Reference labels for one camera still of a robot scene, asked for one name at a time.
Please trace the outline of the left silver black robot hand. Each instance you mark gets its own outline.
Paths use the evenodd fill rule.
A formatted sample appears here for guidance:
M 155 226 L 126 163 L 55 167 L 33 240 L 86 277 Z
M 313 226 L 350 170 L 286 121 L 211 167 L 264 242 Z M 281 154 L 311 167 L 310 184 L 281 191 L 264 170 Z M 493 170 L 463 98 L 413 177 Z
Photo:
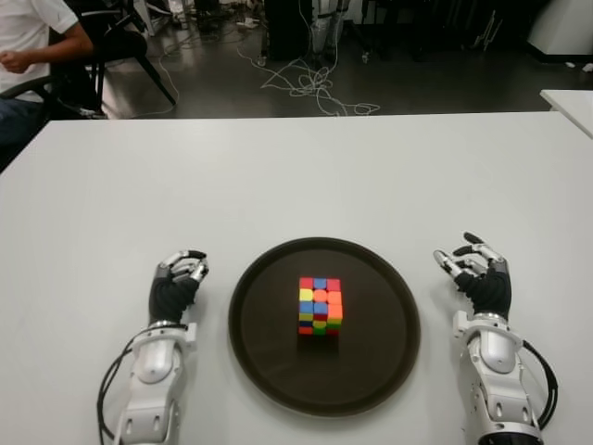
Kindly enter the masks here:
M 161 261 L 149 292 L 149 323 L 179 324 L 208 272 L 207 254 L 198 250 L 181 250 Z

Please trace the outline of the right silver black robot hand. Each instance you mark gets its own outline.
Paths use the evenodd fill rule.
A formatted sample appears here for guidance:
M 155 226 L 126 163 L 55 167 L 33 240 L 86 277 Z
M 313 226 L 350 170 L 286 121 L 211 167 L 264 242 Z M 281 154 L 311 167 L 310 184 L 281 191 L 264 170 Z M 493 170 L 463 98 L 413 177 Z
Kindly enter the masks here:
M 435 250 L 436 263 L 472 303 L 474 314 L 494 314 L 508 321 L 512 296 L 506 259 L 477 235 L 465 232 L 463 238 L 467 244 L 451 255 Z

